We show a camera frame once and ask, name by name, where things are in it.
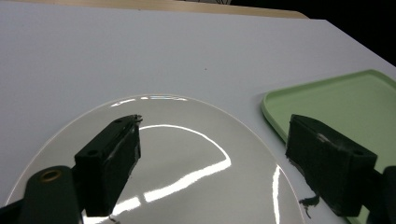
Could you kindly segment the white glossy plate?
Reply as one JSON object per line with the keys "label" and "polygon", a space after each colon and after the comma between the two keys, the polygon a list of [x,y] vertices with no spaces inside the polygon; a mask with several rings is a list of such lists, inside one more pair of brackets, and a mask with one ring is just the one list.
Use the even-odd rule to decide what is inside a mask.
{"label": "white glossy plate", "polygon": [[28,178],[75,154],[111,121],[139,114],[141,158],[108,217],[84,224],[304,224],[288,179],[267,146],[229,114],[197,100],[146,95],[101,105],[61,129],[22,172]]}

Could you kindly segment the light green tray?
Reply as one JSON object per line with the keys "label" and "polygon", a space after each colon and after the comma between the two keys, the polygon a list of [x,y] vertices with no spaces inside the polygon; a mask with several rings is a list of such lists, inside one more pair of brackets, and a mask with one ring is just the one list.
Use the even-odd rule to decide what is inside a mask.
{"label": "light green tray", "polygon": [[[362,207],[350,220],[396,224],[396,81],[375,70],[265,93],[262,113],[286,144],[290,118],[319,120],[377,155]],[[316,193],[301,203],[325,202]]]}

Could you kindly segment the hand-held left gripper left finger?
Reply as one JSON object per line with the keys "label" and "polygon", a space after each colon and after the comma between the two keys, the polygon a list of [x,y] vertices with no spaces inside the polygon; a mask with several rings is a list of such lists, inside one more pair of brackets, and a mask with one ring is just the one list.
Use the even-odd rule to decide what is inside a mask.
{"label": "hand-held left gripper left finger", "polygon": [[111,121],[75,155],[74,174],[87,217],[107,217],[141,158],[140,115]]}

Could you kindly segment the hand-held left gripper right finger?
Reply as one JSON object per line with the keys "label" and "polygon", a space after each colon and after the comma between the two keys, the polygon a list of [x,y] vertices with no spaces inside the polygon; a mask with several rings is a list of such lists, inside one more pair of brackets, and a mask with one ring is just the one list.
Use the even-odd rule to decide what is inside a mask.
{"label": "hand-held left gripper right finger", "polygon": [[293,115],[286,157],[338,216],[355,217],[377,155],[325,123]]}

